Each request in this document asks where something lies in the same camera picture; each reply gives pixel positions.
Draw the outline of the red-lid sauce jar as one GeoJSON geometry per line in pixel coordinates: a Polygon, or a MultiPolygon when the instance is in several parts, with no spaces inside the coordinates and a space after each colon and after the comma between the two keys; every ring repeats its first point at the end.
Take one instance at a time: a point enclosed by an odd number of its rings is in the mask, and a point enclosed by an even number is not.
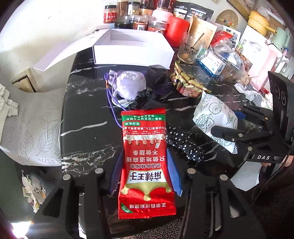
{"type": "Polygon", "coordinates": [[[116,5],[106,5],[104,9],[104,23],[114,23],[117,21],[117,6],[116,5]]]}

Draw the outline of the white blue medicine box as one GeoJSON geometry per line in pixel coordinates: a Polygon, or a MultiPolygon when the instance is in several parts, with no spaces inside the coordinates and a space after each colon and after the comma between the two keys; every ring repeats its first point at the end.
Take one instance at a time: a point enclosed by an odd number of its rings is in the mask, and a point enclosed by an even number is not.
{"type": "Polygon", "coordinates": [[[226,64],[212,51],[208,51],[204,54],[204,57],[200,57],[200,59],[197,60],[212,77],[220,76],[226,66],[226,64]]]}

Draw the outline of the black polka dot scrunchie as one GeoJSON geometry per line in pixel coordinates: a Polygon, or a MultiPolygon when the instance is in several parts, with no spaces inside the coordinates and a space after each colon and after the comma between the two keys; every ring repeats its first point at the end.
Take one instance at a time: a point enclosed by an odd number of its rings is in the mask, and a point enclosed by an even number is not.
{"type": "Polygon", "coordinates": [[[187,162],[200,163],[204,161],[204,149],[198,146],[189,133],[179,127],[166,124],[166,142],[168,145],[178,149],[186,156],[187,162]]]}

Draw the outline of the red small box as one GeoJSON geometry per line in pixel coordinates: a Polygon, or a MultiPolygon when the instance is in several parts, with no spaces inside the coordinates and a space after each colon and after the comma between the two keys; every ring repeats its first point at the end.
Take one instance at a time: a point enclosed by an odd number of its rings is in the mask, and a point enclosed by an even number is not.
{"type": "Polygon", "coordinates": [[[223,31],[223,30],[219,30],[214,34],[212,41],[210,43],[210,46],[214,47],[215,45],[220,43],[221,40],[231,39],[232,37],[233,37],[233,35],[231,35],[230,33],[223,31]]]}

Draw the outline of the black hair scrunchie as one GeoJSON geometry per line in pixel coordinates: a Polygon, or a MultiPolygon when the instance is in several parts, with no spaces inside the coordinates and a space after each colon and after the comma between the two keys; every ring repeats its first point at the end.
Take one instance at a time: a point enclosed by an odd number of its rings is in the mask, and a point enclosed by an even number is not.
{"type": "Polygon", "coordinates": [[[143,90],[137,93],[135,99],[127,107],[128,110],[153,110],[166,108],[172,92],[143,90]]]}

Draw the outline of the dark purple tassel pouch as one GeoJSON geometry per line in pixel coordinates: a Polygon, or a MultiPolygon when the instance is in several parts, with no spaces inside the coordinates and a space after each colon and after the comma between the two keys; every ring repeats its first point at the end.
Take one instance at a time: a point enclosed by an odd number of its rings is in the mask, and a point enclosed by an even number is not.
{"type": "Polygon", "coordinates": [[[169,75],[166,69],[148,67],[146,74],[146,88],[155,92],[156,94],[163,94],[167,92],[169,87],[169,75]]]}

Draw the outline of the clear plastic bag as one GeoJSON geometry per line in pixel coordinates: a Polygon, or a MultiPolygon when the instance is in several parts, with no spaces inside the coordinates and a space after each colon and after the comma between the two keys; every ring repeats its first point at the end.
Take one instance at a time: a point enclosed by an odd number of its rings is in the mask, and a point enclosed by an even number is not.
{"type": "Polygon", "coordinates": [[[232,46],[232,42],[228,38],[211,45],[213,53],[225,64],[220,78],[228,82],[238,81],[245,75],[243,60],[232,46]]]}

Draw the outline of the woven round trivet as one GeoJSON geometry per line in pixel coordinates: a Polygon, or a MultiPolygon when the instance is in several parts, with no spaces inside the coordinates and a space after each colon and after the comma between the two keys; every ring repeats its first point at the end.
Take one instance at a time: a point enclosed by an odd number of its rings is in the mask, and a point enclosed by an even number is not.
{"type": "Polygon", "coordinates": [[[237,29],[239,19],[238,19],[237,14],[235,13],[235,11],[233,11],[231,9],[226,9],[226,10],[222,11],[221,13],[219,13],[215,22],[220,25],[224,25],[229,28],[232,28],[232,29],[237,29]]]}

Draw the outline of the white leaf-print sachet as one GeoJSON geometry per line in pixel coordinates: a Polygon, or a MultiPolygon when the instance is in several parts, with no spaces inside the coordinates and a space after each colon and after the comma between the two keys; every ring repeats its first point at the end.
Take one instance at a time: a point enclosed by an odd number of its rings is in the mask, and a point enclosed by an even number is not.
{"type": "Polygon", "coordinates": [[[214,126],[237,129],[238,118],[235,113],[217,97],[203,92],[201,100],[193,115],[195,125],[211,139],[216,141],[232,154],[237,154],[238,149],[234,142],[215,137],[211,133],[214,126]]]}

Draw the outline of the brown spice jar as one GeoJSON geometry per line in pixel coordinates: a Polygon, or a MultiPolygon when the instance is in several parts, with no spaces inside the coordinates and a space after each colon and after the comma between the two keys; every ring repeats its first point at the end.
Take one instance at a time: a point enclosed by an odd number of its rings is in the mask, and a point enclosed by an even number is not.
{"type": "Polygon", "coordinates": [[[124,16],[128,14],[128,0],[117,0],[117,11],[118,15],[124,16]]]}

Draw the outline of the wooden framed panel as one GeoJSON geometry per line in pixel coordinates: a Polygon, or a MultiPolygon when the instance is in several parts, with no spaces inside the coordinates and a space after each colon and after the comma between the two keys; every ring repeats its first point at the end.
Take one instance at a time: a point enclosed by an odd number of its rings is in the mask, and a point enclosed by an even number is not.
{"type": "Polygon", "coordinates": [[[28,93],[37,92],[36,80],[29,68],[23,70],[21,73],[16,75],[10,80],[10,82],[21,91],[28,93]]]}

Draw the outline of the crumpled white tissue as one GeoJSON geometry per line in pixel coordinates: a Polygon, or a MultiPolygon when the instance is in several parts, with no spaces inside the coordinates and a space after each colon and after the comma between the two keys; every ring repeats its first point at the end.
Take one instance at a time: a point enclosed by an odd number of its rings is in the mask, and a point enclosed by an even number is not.
{"type": "Polygon", "coordinates": [[[252,102],[255,106],[267,108],[270,110],[273,109],[272,103],[261,93],[257,92],[253,88],[250,88],[250,86],[243,86],[242,84],[236,83],[234,87],[239,93],[242,93],[245,98],[252,102]]]}

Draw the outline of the kraft paper pouch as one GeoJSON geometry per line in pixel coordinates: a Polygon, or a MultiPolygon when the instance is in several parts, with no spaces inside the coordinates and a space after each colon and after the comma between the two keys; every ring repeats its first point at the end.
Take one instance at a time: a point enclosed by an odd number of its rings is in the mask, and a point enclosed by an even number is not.
{"type": "Polygon", "coordinates": [[[204,33],[201,40],[204,40],[205,48],[209,48],[216,30],[216,25],[210,23],[209,21],[202,20],[197,16],[193,16],[190,20],[189,35],[198,39],[204,33]]]}

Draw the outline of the red snack packet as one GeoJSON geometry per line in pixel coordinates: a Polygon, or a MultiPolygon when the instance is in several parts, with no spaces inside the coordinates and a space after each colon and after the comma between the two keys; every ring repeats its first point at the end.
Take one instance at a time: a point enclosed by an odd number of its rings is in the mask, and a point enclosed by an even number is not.
{"type": "Polygon", "coordinates": [[[124,162],[118,194],[120,220],[176,214],[168,172],[165,109],[123,111],[124,162]]]}

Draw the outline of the purple drawstring pouch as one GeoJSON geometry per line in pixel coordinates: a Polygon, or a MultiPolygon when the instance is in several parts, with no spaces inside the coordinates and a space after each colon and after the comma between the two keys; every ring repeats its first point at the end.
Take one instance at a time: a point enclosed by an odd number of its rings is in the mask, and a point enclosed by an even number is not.
{"type": "Polygon", "coordinates": [[[142,72],[137,71],[113,71],[104,74],[106,84],[106,96],[116,124],[118,122],[113,106],[126,111],[134,102],[138,93],[146,90],[146,78],[142,72]]]}

